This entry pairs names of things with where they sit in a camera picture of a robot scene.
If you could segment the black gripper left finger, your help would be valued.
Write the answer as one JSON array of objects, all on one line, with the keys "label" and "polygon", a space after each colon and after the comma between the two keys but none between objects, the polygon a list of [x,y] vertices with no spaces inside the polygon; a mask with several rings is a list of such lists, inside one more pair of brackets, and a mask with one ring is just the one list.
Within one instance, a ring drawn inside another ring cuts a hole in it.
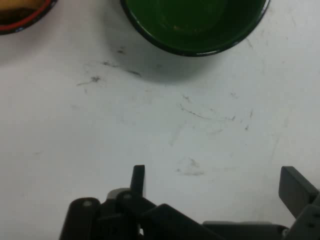
[{"label": "black gripper left finger", "polygon": [[61,240],[218,240],[220,236],[167,204],[143,196],[145,166],[135,165],[128,188],[111,192],[105,202],[92,197],[68,208]]}]

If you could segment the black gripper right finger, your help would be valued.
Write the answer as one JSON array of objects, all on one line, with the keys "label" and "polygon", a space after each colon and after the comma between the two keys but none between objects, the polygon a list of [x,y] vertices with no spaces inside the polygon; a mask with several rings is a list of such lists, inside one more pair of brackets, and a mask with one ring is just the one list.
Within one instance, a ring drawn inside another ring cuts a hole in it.
[{"label": "black gripper right finger", "polygon": [[295,221],[285,232],[285,240],[320,238],[320,191],[293,166],[280,171],[278,195]]}]

